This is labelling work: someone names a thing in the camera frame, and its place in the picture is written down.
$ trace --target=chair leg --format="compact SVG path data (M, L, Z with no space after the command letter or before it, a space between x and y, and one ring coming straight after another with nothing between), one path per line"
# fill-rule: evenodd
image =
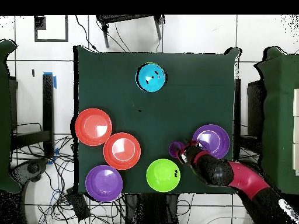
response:
M161 36L160 27L159 27L159 16L154 16L154 20L155 20L156 30L158 33L158 38L160 40L162 38L162 36Z
M101 24L102 24L102 29L103 29L103 34L104 34L104 40L105 40L106 48L109 48L108 36L107 36L108 26L105 23L101 23Z

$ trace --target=red plate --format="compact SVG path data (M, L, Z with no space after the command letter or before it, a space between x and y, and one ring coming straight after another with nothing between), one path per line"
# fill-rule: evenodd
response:
M111 135L111 119L102 110L96 108L86 109L76 119L75 132L83 144L89 146L101 145Z
M140 144L128 133L116 133L104 144L104 158L111 167L127 170L133 167L141 154Z

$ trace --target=floor tile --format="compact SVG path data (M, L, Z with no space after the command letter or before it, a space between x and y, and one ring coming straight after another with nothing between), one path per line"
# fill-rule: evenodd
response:
M0 16L0 40L15 40L15 17ZM15 52L8 55L8 60L15 59Z
M179 224L231 224L231 207L193 206L190 212L187 210L187 206L178 206Z
M165 15L165 53L217 53L235 47L236 15Z
M78 218L69 219L67 220L67 222L65 220L60 220L64 219L64 217L59 213L57 209L55 210L56 215L53 219L51 217L51 209L49 208L49 206L41 205L40 208L45 213L46 219L37 205L25 205L27 224L67 224L67 222L68 224L89 224L89 219L85 219L85 221L81 220L80 223L78 223ZM73 216L75 217L75 212L71 210L71 206L66 206L64 208L65 209L60 210L67 219Z
M43 74L56 76L54 88L54 132L70 133L74 115L74 69L72 62L18 61L18 123L43 123Z
M196 194L192 205L226 205L232 203L230 194Z
M294 53L299 50L298 41L298 15L238 15L241 61L261 61L264 49L270 46Z
M16 76L16 69L15 69L15 62L14 61L7 61L6 62L9 70L10 76Z
M234 207L232 224L253 224L253 221L248 215L245 207Z
M121 39L131 52L155 52L158 46L158 35L154 17L150 16L134 20L126 20L125 22L117 22L116 24ZM103 32L99 26L96 24L96 17L94 15L89 16L89 40L91 44L100 52L123 52L121 47L110 37L108 37L109 48L106 48ZM109 35L113 37L124 50L128 51L126 46L120 40L117 31L115 23L110 23L108 28Z
M233 195L234 198L234 206L243 206L242 200L236 194Z
M58 140L62 137L65 137L63 135L55 135L54 139ZM56 142L56 148L60 148L62 145L62 141ZM72 150L70 148L70 145L72 144L72 140L69 141L63 148L60 150L61 155L72 155ZM33 153L40 152L38 149L32 149ZM33 156L24 155L21 153L18 153L18 158L32 158ZM57 159L55 161L57 163L57 169L62 174L62 177L64 179L65 183L65 190L72 187L74 185L74 164L73 163L67 163L64 162L62 159ZM57 170L55 168L54 164L47 164L46 172L51 178L51 185L52 188L57 190L62 190L62 179L58 177ZM53 197L53 190L50 187L50 179L47 176L47 174L43 173L41 175L41 179L38 182L30 182L27 190L26 190L26 196L25 196L25 204L50 204L51 199Z
M192 205L200 205L200 206L208 206L208 205L231 205L232 195L230 194L195 194L192 200L192 193L183 193L180 194L178 199L178 205L188 205L188 203Z
M192 197L194 200L195 193L181 193L178 198L178 205L188 205L188 203L191 204L191 202L193 204Z
M87 16L78 16L78 20L88 32ZM53 26L60 29L62 26L65 27L65 22L61 17L46 16L46 30L41 30L40 34L43 33L42 36L54 39ZM34 42L34 17L16 16L16 44L18 45L17 60L73 60L73 46L88 46L85 32L74 15L68 16L68 42Z
M120 217L120 206L117 204L118 209L115 205L111 206L91 206L91 224L124 224L124 219L126 215L126 208L122 206L122 215Z

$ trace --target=blue bowl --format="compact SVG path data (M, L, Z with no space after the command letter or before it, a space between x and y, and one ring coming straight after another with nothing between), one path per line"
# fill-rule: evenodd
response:
M145 92L156 92L166 84L166 72L157 64L142 64L136 73L136 84Z

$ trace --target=power cord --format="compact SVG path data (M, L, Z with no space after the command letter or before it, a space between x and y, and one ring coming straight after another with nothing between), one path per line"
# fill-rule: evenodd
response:
M92 44L89 42L89 40L88 40L88 38L87 38L87 32L86 32L86 29L83 27L83 25L81 25L81 24L79 23L79 20L78 20L77 15L75 15L75 17L76 17L77 23L84 29L84 32L85 32L85 38L86 38L87 42L91 45L91 47L92 47L94 50L96 50L97 52L99 52L99 51L96 49L96 47L95 47L94 45L92 45Z
M97 18L96 18L96 24L97 24L97 26L101 29L101 31L103 31L103 29L99 26L99 24L98 24L98 20L97 20ZM108 33L108 31L107 31L107 35L112 39L112 40L114 40L115 42L116 42L116 44L118 44L119 46L120 46L120 48L121 49L123 49L123 51L126 53L126 51L125 51L125 49L114 39L114 38L112 38L110 35L109 35L109 33Z
M117 34L119 35L119 31L117 30L116 23L115 23L115 28L116 28Z

